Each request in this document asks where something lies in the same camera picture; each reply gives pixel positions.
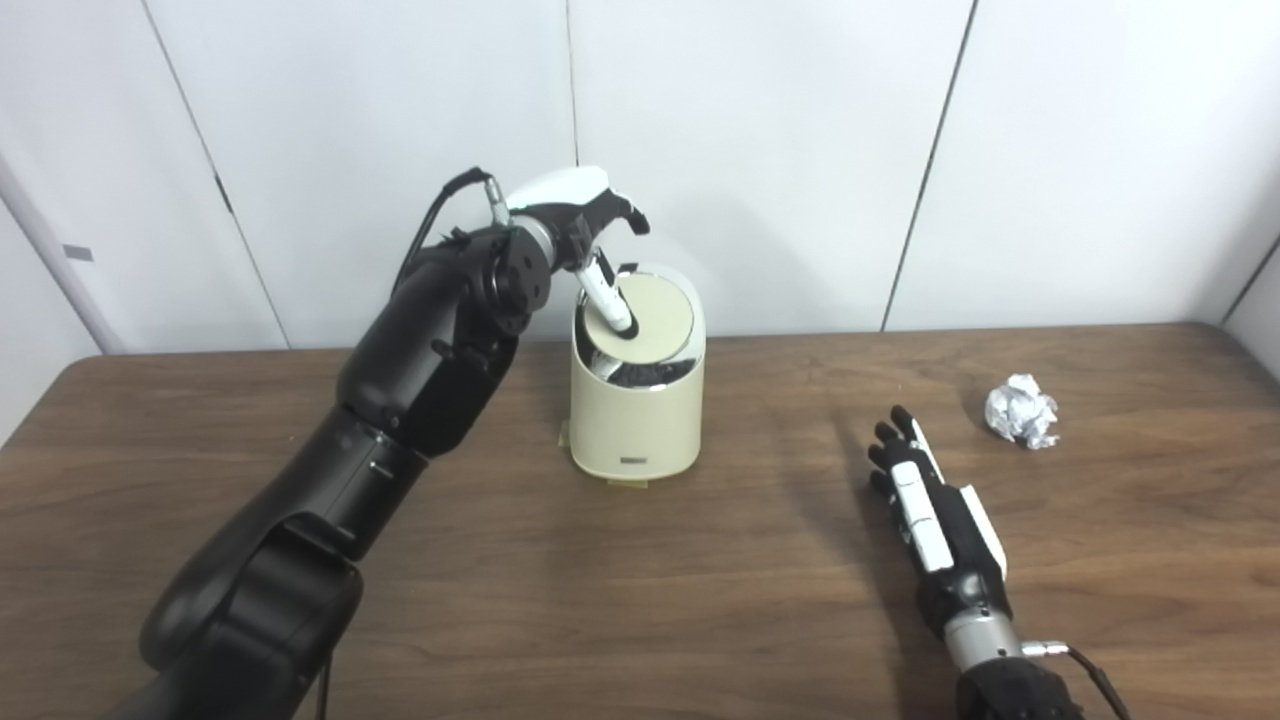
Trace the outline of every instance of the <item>cream trash can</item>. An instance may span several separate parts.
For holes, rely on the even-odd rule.
[[[666,478],[689,469],[701,450],[703,306],[694,286],[662,265],[622,265],[617,282],[640,331],[622,340],[579,293],[568,445],[591,475]]]

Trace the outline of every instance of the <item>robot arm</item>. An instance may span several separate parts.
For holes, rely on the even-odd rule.
[[[1062,678],[1032,659],[1071,655],[1088,670],[1121,720],[1129,714],[1106,675],[1060,642],[1021,642],[1005,593],[1005,550],[973,486],[942,477],[924,430],[904,407],[893,425],[879,423],[868,456],[879,470],[872,487],[888,500],[920,584],[916,606],[960,670],[956,716],[961,720],[1061,717],[1083,720]]]
[[[515,208],[479,169],[445,186],[338,374],[333,409],[160,597],[140,639],[159,675],[109,717],[292,717],[360,603],[353,562],[428,461],[457,447],[484,410],[552,273],[589,266],[613,219],[648,231],[602,170],[550,178]],[[476,182],[494,224],[421,247],[443,201]]]

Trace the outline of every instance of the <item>cable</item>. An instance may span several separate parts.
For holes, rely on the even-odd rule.
[[[1074,647],[1068,646],[1066,653],[1070,655],[1073,660],[1079,662],[1080,666],[1084,667],[1084,671],[1089,674],[1089,679],[1098,687],[1098,692],[1107,700],[1107,705],[1111,706],[1116,717],[1120,720],[1132,720],[1129,717],[1129,708],[1124,706],[1124,701],[1120,700],[1120,693],[1117,693],[1115,687],[1111,685],[1111,680],[1107,679],[1107,674],[1102,671],[1102,667],[1089,662],[1089,659]]]
[[[426,241],[426,234],[431,232],[431,225],[435,223],[435,217],[440,214],[440,208],[444,208],[444,204],[449,200],[449,197],[453,197],[453,195],[463,187],[481,183],[492,177],[493,176],[480,168],[471,168],[470,170],[444,183],[440,193],[435,196],[435,200],[431,201],[431,206],[428,208],[426,215],[422,217],[422,224],[417,227],[417,232],[413,234],[413,242],[410,243],[408,252],[404,254],[404,260],[401,261],[401,269],[396,273],[396,284],[392,286],[393,295],[399,284],[404,282],[408,266],[413,263],[413,256],[417,255],[417,251],[422,249],[422,243]]]
[[[329,673],[333,669],[333,656],[324,661],[320,670],[320,687],[316,688],[316,720],[325,720],[329,714]]]

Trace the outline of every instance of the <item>white wall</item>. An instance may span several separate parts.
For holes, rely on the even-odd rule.
[[[349,345],[447,178],[576,158],[714,334],[876,329],[972,6],[148,3],[164,46],[137,0],[0,3],[0,197],[111,351]],[[984,0],[888,329],[1221,320],[1280,231],[1275,37],[1274,3]]]
[[[294,347],[364,334],[457,173],[573,164],[563,0],[151,8]],[[486,218],[463,192],[436,231]]]
[[[1219,323],[1277,199],[1280,4],[984,0],[888,328]]]
[[[0,3],[0,196],[108,350],[283,347],[138,0]]]
[[[584,163],[648,213],[712,334],[874,331],[968,3],[572,0]]]
[[[1280,379],[1280,254],[1253,281],[1226,329]]]
[[[96,354],[84,325],[0,204],[0,446],[63,368]]]

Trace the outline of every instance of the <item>wood grain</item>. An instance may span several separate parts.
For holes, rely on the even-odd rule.
[[[148,678],[143,615],[288,460],[343,351],[101,357],[0,452],[0,717],[87,717]],[[922,419],[982,492],[1024,637],[1135,717],[1280,714],[1280,387],[1203,325],[713,341],[705,441],[648,491],[575,470],[567,348],[522,348],[362,564],[332,717],[948,717],[870,429]],[[982,427],[1032,372],[1061,445]],[[1091,717],[1108,711],[1056,669]]]

